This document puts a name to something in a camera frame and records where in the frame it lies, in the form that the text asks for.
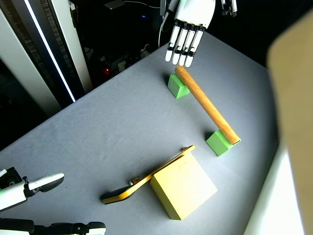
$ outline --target gray table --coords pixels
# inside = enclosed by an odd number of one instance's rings
[[[103,221],[108,235],[241,235],[277,149],[267,70],[204,34],[190,73],[242,142],[221,157],[204,138],[217,130],[190,94],[175,100],[166,46],[131,66],[0,152],[0,168],[30,179],[55,172],[64,182],[0,214],[36,224]],[[104,205],[100,195],[127,185],[195,144],[195,158],[218,192],[184,221],[170,220],[149,184]]]

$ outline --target yellow box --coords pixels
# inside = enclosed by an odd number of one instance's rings
[[[171,219],[183,220],[217,189],[191,153],[154,174],[150,185]]]

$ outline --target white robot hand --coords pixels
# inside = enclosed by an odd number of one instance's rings
[[[215,10],[215,0],[180,0],[165,60],[189,67]]]

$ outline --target green support block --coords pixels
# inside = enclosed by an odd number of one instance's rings
[[[170,76],[167,87],[176,99],[179,99],[190,93],[188,87],[181,81],[181,79],[176,74],[172,74]]]
[[[206,140],[206,143],[213,149],[217,156],[222,155],[237,144],[231,144],[220,130],[214,132]]]

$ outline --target yellow tool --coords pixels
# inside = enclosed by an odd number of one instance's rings
[[[122,200],[125,200],[129,198],[137,189],[139,189],[141,186],[143,186],[146,182],[152,179],[153,175],[159,172],[160,170],[164,169],[174,161],[178,160],[182,156],[184,156],[186,153],[191,152],[194,150],[196,147],[194,145],[183,148],[182,152],[179,153],[176,157],[172,158],[169,160],[167,163],[164,165],[160,166],[159,168],[155,169],[152,171],[150,174],[146,175],[143,178],[135,178],[131,181],[131,186],[127,186],[124,188],[120,188],[118,190],[112,191],[105,193],[104,195],[101,196],[101,200],[104,204],[109,204],[113,202],[119,202]]]

